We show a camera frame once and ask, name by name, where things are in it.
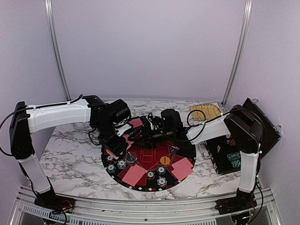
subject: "metal vent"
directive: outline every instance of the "metal vent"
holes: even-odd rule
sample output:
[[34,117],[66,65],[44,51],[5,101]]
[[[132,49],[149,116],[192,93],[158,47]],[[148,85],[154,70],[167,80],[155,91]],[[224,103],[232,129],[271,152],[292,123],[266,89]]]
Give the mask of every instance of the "metal vent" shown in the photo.
[[[34,205],[25,204],[23,206],[23,211],[35,215],[37,217],[42,217],[52,221],[64,221],[65,219],[65,217],[61,214],[53,215],[51,214],[50,210],[38,208]],[[107,223],[103,221],[79,218],[78,215],[72,215],[72,214],[68,214],[67,217],[68,217],[67,220],[68,225],[130,225],[128,223]],[[168,224],[168,225],[217,225],[217,222],[216,219],[209,219],[209,220],[196,221],[193,223],[175,223],[175,224]]]

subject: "white backdrop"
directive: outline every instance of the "white backdrop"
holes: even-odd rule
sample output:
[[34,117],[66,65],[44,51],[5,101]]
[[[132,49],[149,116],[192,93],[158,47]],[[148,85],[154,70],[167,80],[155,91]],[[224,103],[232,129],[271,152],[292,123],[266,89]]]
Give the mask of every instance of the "white backdrop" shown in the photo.
[[221,101],[245,1],[53,0],[72,98]]

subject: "marble surface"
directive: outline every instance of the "marble surface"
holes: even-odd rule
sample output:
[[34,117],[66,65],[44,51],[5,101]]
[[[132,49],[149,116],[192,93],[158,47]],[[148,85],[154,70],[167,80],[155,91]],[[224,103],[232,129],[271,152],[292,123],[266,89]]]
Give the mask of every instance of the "marble surface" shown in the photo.
[[[186,126],[189,106],[207,102],[169,100],[126,100],[132,116],[160,116],[172,108],[180,112]],[[180,184],[158,192],[131,190],[114,181],[101,161],[99,146],[93,145],[88,124],[68,124],[56,127],[41,157],[40,163],[55,191],[61,194],[119,200],[164,200],[203,197],[236,191],[240,173],[218,176],[211,160],[197,152],[194,172]]]

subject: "red and black mat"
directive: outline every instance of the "red and black mat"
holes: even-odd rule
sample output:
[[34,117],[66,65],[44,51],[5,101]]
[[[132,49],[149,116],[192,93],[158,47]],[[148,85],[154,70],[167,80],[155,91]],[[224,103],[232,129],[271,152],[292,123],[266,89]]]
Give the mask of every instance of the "red and black mat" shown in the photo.
[[[118,159],[109,155],[105,148],[101,151],[108,174],[119,184],[138,191],[161,191],[177,185],[181,181],[172,174],[172,165],[184,159],[182,162],[193,168],[196,159],[195,147],[189,142],[167,141],[156,144],[154,149],[133,145]],[[134,179],[135,185],[124,182]]]

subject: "white wall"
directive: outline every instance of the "white wall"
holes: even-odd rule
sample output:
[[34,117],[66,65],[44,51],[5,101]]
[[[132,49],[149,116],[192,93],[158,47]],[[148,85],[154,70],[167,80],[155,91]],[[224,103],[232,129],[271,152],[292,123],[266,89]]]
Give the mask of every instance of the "white wall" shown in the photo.
[[283,139],[262,160],[260,177],[271,187],[284,225],[300,221],[300,1],[254,1],[246,48],[229,106],[247,97],[274,124]]
[[221,101],[244,0],[53,0],[72,97]]
[[[64,100],[40,0],[0,3],[0,121],[15,104],[43,104]],[[10,153],[8,126],[1,129],[0,145]],[[33,135],[40,156],[52,130]],[[0,153],[0,224],[5,225],[25,177],[13,157]]]

